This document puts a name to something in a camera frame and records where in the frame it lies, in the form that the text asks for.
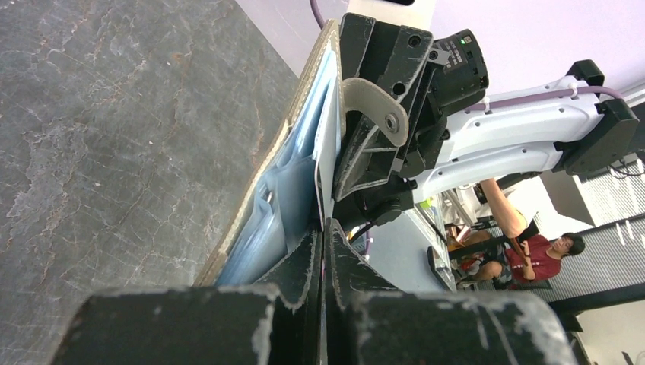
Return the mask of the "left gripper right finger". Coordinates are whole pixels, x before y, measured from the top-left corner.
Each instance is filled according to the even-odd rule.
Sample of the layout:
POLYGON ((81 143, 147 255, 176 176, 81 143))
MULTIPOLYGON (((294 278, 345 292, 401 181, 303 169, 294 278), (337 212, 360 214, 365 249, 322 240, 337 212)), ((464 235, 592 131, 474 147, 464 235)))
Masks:
POLYGON ((324 231, 330 364, 574 364, 556 314, 523 292, 408 293, 372 269, 340 223, 324 231))

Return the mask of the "grey card holder wallet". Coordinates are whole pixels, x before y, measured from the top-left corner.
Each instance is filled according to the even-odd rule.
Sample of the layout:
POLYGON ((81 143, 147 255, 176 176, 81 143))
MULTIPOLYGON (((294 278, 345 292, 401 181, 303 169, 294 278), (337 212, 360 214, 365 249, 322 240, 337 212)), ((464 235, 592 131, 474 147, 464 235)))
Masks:
POLYGON ((198 286, 257 281, 299 246, 309 226, 331 215, 349 112, 363 114, 368 132, 382 133, 388 146, 405 143, 409 118, 403 107, 371 81, 342 79, 344 35, 338 21, 323 27, 278 137, 197 277, 198 286))

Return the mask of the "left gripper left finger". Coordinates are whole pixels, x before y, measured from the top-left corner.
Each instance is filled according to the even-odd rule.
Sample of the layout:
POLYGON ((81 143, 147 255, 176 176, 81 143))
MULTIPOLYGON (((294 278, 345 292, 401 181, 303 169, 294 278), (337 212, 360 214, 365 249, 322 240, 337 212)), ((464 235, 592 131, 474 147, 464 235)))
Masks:
POLYGON ((73 316, 54 364, 317 364, 323 235, 256 283, 104 290, 73 316))

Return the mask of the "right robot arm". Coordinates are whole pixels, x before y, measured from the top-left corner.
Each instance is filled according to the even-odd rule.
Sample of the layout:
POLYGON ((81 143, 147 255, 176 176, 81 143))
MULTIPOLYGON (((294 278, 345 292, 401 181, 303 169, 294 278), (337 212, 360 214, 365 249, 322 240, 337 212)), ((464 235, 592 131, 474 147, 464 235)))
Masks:
POLYGON ((347 13, 339 51, 347 134, 333 217, 346 229, 394 221, 437 193, 491 177, 570 176, 630 151, 639 120, 590 60, 534 87, 485 99, 472 31, 429 31, 347 13))

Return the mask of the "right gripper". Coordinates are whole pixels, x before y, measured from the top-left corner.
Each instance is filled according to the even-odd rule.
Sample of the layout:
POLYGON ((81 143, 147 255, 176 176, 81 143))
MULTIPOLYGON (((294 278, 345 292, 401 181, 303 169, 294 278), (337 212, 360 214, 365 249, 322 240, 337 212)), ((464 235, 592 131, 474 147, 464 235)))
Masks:
POLYGON ((373 82, 408 118, 387 116, 380 129, 364 112, 347 114, 333 217, 343 227, 381 225, 412 207, 420 175, 435 168, 450 138, 448 117, 485 95, 488 70, 470 29, 435 39, 427 30, 347 13, 339 45, 342 79, 373 82))

